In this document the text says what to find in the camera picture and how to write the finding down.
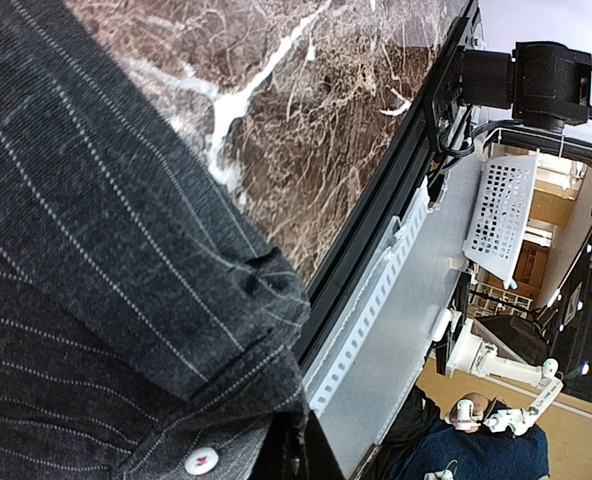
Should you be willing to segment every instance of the white button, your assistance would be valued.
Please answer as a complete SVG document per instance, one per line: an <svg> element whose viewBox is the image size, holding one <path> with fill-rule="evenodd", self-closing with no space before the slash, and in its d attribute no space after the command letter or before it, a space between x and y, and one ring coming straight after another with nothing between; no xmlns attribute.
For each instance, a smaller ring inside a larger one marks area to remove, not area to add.
<svg viewBox="0 0 592 480"><path fill-rule="evenodd" d="M185 460L185 470L190 475L205 475L211 472L218 463L218 454L213 448L194 450Z"/></svg>

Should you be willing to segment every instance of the wall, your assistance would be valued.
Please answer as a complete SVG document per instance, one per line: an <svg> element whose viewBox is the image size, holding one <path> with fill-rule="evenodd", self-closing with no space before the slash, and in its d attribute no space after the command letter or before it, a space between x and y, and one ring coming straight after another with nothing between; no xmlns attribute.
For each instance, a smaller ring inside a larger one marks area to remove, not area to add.
<svg viewBox="0 0 592 480"><path fill-rule="evenodd" d="M592 226L592 170L587 172L567 228L557 228L549 249L545 280L535 306L542 306L560 286Z"/></svg>
<svg viewBox="0 0 592 480"><path fill-rule="evenodd" d="M456 372L453 378L438 375L433 359L427 362L417 385L427 392L443 412L472 391L490 398L500 396L509 405L515 406L527 406L533 400L528 395L514 391L515 387L509 383L508 386L501 386L462 372ZM522 384L520 389L530 390ZM538 422L547 433L551 478L592 480L592 404L567 395L560 395L558 400L563 406L550 407Z"/></svg>
<svg viewBox="0 0 592 480"><path fill-rule="evenodd" d="M479 0L479 4L487 50L509 53L516 42L551 40L592 54L592 0ZM508 117L509 112L490 111L491 120ZM592 122L567 127L565 134L592 142Z"/></svg>

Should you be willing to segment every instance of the cable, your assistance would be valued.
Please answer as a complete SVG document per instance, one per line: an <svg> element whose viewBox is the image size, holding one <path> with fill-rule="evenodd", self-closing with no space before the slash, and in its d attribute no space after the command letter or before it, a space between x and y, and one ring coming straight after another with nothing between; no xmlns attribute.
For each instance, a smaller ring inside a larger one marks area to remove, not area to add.
<svg viewBox="0 0 592 480"><path fill-rule="evenodd" d="M461 117L460 121L458 122L458 125L456 126L456 130L454 131L454 136L452 137L452 141L449 144L450 149L453 149L456 146L456 143L458 142L458 139L460 138L461 134L463 133L463 130L465 128L471 128L473 108L474 108L473 105L469 105L467 107L467 110L465 111L465 113ZM443 171L443 166L445 165L445 162L447 162L448 157L449 156L445 156L445 158L443 158L439 162L438 167L436 167L434 170L429 172L428 184L427 184L428 188L431 188L434 185L434 183L436 182L436 180L438 180L438 177L441 174L441 172Z"/></svg>
<svg viewBox="0 0 592 480"><path fill-rule="evenodd" d="M441 147L441 150L450 157L454 157L455 160L461 159L466 157L467 155L471 155L472 153L474 153L474 150L476 149L474 145L474 140L477 137L481 136L483 133L487 133L496 128L509 128L515 127L520 124L521 122L518 120L496 120L493 122L487 122L486 124L475 128L474 131L471 133L471 136L465 139L466 141L469 140L469 145L467 145L466 148L460 150L453 150L452 148L446 147L444 145L444 143L442 142L442 138L439 139L439 145Z"/></svg>

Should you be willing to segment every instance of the pinstripe shirt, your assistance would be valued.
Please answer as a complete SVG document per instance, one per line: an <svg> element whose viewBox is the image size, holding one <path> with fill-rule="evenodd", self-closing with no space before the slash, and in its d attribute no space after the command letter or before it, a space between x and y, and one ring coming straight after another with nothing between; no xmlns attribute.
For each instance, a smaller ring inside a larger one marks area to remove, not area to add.
<svg viewBox="0 0 592 480"><path fill-rule="evenodd" d="M303 285L57 1L0 0L0 479L245 479Z"/></svg>

